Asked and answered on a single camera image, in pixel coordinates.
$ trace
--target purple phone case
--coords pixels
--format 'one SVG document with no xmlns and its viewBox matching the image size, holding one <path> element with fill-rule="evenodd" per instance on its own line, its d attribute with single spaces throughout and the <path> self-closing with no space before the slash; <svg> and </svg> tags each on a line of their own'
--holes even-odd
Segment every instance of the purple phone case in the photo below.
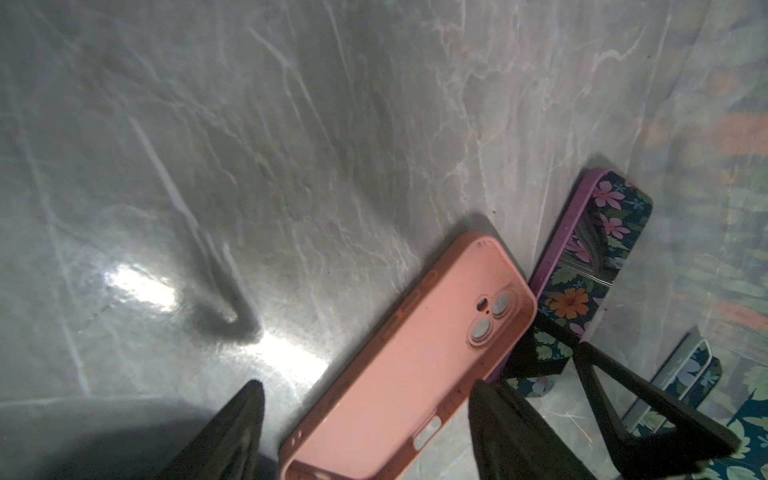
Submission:
<svg viewBox="0 0 768 480">
<path fill-rule="evenodd" d="M 582 178 L 579 182 L 578 188 L 571 198 L 571 201 L 568 202 L 568 209 L 565 211 L 563 219 L 558 223 L 556 227 L 557 233 L 549 242 L 547 250 L 544 252 L 543 256 L 541 257 L 541 261 L 539 261 L 538 266 L 536 267 L 536 271 L 533 273 L 531 280 L 528 282 L 528 286 L 531 287 L 531 291 L 536 296 L 536 300 L 538 300 L 538 298 L 541 296 L 541 292 L 547 285 L 547 280 L 549 280 L 549 277 L 552 275 L 560 255 L 563 254 L 563 251 L 565 250 L 565 244 L 568 242 L 568 239 L 571 238 L 571 234 L 573 233 L 574 228 L 576 228 L 578 219 L 587 208 L 587 204 L 592 198 L 592 192 L 598 185 L 598 181 L 608 171 L 609 170 L 605 168 L 595 168 L 588 171 L 587 174 L 584 175 L 584 178 Z M 491 375 L 488 376 L 488 378 L 485 380 L 486 382 L 495 383 L 498 381 L 498 378 L 502 374 L 502 370 L 509 360 L 510 354 L 511 349 L 509 353 L 507 353 L 507 355 L 504 357 L 504 360 L 502 360 L 502 362 L 498 364 Z"/>
</svg>

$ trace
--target pink phone case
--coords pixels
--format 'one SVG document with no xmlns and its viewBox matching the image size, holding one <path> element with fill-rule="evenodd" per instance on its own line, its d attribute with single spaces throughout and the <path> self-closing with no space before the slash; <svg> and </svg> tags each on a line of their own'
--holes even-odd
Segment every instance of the pink phone case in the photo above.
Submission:
<svg viewBox="0 0 768 480">
<path fill-rule="evenodd" d="M 537 301 L 541 296 L 544 287 L 547 285 L 547 280 L 549 280 L 555 266 L 557 266 L 560 255 L 562 255 L 565 250 L 565 244 L 568 242 L 568 239 L 571 238 L 571 234 L 574 232 L 574 228 L 576 227 L 581 214 L 584 213 L 584 209 L 587 208 L 587 204 L 592 198 L 592 192 L 603 175 L 608 171 L 609 170 L 604 168 L 595 168 L 588 171 L 579 182 L 578 188 L 574 192 L 571 201 L 568 203 L 565 215 L 556 226 L 557 232 L 552 236 L 552 240 L 549 242 L 547 250 L 541 256 L 541 260 L 531 277 L 531 281 L 528 282 L 528 286 L 531 287 L 531 291 L 535 295 Z M 511 348 L 509 349 L 509 353 L 505 356 L 504 361 L 500 362 L 493 373 L 488 376 L 487 381 L 489 383 L 498 381 L 510 353 Z"/>
<path fill-rule="evenodd" d="M 494 316 L 502 295 L 508 307 Z M 474 381 L 528 329 L 535 309 L 495 238 L 460 236 L 285 441 L 281 479 L 400 476 L 419 453 L 419 433 L 447 423 Z M 485 336 L 473 338 L 488 324 Z"/>
</svg>

